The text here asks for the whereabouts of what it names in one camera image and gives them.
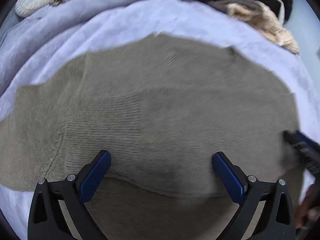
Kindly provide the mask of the person's right hand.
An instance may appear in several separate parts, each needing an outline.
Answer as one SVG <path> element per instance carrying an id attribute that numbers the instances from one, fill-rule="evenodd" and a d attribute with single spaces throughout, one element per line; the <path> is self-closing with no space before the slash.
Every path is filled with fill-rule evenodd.
<path id="1" fill-rule="evenodd" d="M 317 185 L 312 184 L 308 188 L 304 200 L 298 207 L 295 213 L 296 229 L 300 229 L 304 225 L 305 218 L 307 218 L 312 223 L 315 223 L 319 219 L 319 206 L 312 207 L 315 199 L 315 191 L 317 191 Z"/>

